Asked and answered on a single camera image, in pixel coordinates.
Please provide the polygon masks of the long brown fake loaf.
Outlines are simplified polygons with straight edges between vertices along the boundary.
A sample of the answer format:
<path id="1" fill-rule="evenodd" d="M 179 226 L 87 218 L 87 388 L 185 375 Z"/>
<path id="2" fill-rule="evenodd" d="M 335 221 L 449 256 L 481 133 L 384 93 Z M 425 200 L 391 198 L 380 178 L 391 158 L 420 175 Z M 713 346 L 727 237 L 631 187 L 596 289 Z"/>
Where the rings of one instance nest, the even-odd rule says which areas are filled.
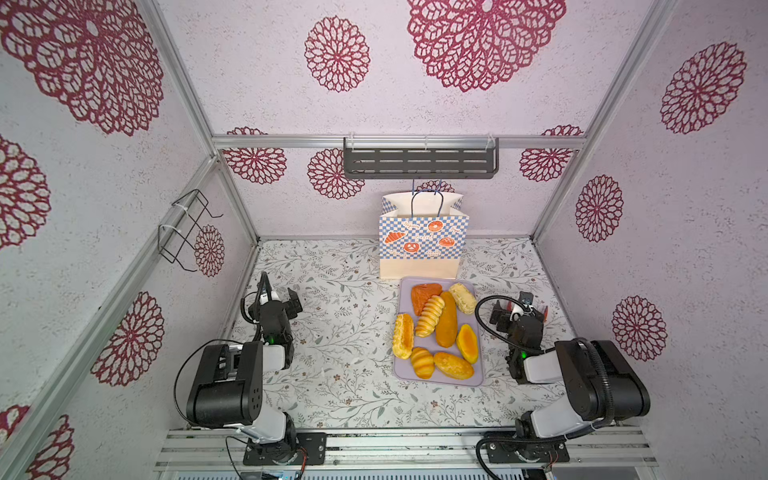
<path id="1" fill-rule="evenodd" d="M 450 348 L 455 344 L 458 334 L 457 307 L 449 291 L 443 291 L 440 297 L 445 305 L 435 328 L 435 339 L 440 347 Z"/>

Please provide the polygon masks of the checkered paper bread bag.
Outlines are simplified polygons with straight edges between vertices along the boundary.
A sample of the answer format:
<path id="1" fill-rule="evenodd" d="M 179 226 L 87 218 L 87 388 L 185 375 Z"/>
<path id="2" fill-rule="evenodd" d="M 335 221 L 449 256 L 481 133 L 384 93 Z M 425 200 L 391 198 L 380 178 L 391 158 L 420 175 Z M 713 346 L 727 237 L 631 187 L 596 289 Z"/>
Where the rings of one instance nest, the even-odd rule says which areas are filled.
<path id="1" fill-rule="evenodd" d="M 462 206 L 461 194 L 434 189 L 385 195 L 378 221 L 380 278 L 455 279 L 470 220 Z"/>

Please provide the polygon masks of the pale cream fake bun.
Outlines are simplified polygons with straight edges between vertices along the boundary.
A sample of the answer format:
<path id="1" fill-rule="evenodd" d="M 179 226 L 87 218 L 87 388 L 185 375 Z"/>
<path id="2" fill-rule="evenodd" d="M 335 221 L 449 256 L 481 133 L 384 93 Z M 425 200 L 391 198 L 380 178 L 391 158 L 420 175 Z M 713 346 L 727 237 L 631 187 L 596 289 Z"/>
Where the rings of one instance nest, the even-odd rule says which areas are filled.
<path id="1" fill-rule="evenodd" d="M 449 287 L 457 308 L 465 315 L 473 315 L 478 303 L 476 297 L 462 283 L 455 283 Z"/>

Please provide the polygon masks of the golden oval fake roll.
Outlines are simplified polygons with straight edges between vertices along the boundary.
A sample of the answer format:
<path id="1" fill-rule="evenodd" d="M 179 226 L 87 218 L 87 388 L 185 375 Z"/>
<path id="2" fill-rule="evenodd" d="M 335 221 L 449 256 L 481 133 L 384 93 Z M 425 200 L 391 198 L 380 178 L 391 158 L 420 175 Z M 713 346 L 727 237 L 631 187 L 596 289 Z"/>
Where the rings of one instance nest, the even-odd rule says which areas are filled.
<path id="1" fill-rule="evenodd" d="M 474 375 L 473 365 L 464 358 L 446 352 L 437 352 L 433 361 L 445 376 L 456 380 L 467 380 Z"/>

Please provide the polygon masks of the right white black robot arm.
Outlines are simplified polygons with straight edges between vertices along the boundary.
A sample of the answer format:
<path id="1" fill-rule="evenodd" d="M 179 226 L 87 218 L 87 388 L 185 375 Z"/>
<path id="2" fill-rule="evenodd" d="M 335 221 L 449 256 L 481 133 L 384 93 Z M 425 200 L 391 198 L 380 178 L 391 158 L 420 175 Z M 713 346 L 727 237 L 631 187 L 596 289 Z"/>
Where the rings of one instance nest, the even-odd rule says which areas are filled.
<path id="1" fill-rule="evenodd" d="M 541 347 L 544 313 L 504 295 L 478 301 L 478 325 L 509 347 L 512 378 L 522 384 L 561 382 L 565 394 L 524 413 L 511 437 L 491 437 L 521 447 L 557 446 L 611 425 L 647 415 L 650 394 L 618 347 L 609 340 L 576 337 Z"/>

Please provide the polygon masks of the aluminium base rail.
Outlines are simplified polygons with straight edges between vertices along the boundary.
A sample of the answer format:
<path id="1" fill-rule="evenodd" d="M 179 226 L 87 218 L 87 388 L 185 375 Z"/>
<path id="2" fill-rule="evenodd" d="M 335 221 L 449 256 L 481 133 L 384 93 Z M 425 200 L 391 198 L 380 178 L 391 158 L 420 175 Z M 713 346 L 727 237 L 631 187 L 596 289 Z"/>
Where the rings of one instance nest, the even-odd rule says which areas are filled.
<path id="1" fill-rule="evenodd" d="M 469 469 L 478 465 L 475 445 L 491 434 L 509 433 L 509 428 L 385 428 L 300 429 L 298 437 L 309 453 L 311 472 L 363 469 Z M 242 472 L 257 465 L 243 463 L 253 453 L 238 435 L 230 447 L 231 433 L 224 430 L 170 430 L 160 448 L 155 473 L 224 471 L 234 466 Z M 522 462 L 518 454 L 500 442 L 482 450 L 492 467 L 556 468 L 656 467 L 649 442 L 638 427 L 614 426 L 561 442 L 553 453 L 538 462 Z"/>

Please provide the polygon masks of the orange croissant fake bread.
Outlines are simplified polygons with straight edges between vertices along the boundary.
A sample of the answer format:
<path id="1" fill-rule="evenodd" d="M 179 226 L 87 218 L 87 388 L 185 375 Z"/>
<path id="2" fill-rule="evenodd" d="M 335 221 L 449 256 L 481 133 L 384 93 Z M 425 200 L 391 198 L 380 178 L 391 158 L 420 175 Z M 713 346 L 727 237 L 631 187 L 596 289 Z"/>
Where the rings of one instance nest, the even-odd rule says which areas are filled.
<path id="1" fill-rule="evenodd" d="M 439 296 L 442 293 L 442 286 L 437 283 L 417 284 L 411 289 L 411 301 L 414 313 L 417 316 L 426 305 L 427 301 L 433 296 Z"/>

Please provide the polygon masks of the spiral striped fake bread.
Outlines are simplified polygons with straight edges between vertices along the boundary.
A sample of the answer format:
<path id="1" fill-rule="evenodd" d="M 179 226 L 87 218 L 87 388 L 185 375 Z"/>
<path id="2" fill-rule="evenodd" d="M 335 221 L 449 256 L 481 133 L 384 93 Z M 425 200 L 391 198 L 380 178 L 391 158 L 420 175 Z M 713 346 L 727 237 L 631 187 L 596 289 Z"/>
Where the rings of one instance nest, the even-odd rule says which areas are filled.
<path id="1" fill-rule="evenodd" d="M 426 338 L 431 335 L 439 323 L 444 308 L 445 301 L 440 295 L 431 296 L 419 314 L 415 335 L 420 338 Z"/>

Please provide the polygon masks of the lavender plastic tray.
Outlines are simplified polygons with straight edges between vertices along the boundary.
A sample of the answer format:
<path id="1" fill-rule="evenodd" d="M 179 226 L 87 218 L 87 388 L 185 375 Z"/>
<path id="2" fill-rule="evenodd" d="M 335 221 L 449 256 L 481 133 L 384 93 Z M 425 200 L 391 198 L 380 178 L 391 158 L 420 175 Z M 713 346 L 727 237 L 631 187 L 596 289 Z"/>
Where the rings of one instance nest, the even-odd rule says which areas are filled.
<path id="1" fill-rule="evenodd" d="M 457 292 L 475 295 L 467 282 L 401 280 L 393 341 L 398 378 L 465 387 L 483 383 L 479 325 L 461 308 Z"/>

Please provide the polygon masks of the small striped fake croissant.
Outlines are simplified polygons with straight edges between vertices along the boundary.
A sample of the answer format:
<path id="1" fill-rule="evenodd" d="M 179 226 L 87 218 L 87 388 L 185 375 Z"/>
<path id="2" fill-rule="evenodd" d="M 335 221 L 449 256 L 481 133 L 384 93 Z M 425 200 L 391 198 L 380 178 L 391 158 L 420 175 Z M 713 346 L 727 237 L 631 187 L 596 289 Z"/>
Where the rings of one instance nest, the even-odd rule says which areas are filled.
<path id="1" fill-rule="evenodd" d="M 413 372 L 417 378 L 430 379 L 435 370 L 433 355 L 425 348 L 415 347 L 410 356 Z"/>

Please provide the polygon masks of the yellow braided fake bread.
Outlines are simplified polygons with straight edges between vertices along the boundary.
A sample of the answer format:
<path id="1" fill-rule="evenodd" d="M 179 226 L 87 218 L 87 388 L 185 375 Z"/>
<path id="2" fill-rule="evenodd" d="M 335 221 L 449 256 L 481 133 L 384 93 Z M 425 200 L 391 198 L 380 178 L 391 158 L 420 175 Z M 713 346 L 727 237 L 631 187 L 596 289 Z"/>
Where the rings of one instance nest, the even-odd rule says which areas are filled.
<path id="1" fill-rule="evenodd" d="M 399 314 L 395 320 L 392 352 L 395 357 L 407 360 L 414 348 L 414 321 L 408 314 Z"/>

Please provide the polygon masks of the yellow orange oval bread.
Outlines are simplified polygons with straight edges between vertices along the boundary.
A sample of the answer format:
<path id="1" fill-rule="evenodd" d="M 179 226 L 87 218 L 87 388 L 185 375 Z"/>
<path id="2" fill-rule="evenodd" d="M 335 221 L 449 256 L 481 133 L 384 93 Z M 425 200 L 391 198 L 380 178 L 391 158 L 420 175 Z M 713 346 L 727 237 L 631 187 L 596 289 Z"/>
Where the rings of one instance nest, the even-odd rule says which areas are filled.
<path id="1" fill-rule="evenodd" d="M 459 329 L 456 345 L 460 354 L 470 364 L 475 364 L 479 359 L 479 342 L 477 335 L 469 324 L 464 324 Z"/>

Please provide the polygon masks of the grey metal wall shelf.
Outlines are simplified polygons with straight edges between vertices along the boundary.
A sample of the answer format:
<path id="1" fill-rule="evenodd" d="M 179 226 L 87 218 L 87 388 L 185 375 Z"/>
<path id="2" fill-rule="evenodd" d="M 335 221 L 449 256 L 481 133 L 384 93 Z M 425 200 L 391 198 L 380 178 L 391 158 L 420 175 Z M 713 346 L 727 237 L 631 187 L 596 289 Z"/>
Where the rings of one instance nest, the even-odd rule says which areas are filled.
<path id="1" fill-rule="evenodd" d="M 358 146 L 343 139 L 344 174 L 358 180 L 491 179 L 499 171 L 498 139 L 481 146 Z"/>

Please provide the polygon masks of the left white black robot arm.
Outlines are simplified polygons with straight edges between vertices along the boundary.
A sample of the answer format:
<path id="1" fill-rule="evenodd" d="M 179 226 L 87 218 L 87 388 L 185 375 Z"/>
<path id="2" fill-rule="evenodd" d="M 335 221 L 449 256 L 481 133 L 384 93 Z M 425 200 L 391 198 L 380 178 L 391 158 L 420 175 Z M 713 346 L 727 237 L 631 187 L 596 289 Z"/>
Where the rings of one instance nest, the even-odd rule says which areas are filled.
<path id="1" fill-rule="evenodd" d="M 251 305 L 240 302 L 243 319 L 256 327 L 248 342 L 214 339 L 195 350 L 200 361 L 184 406 L 177 412 L 191 426 L 232 429 L 246 440 L 253 459 L 287 464 L 299 455 L 295 423 L 288 413 L 268 405 L 267 373 L 289 369 L 295 345 L 290 321 L 303 311 L 290 289 L 282 300 L 263 272 Z"/>

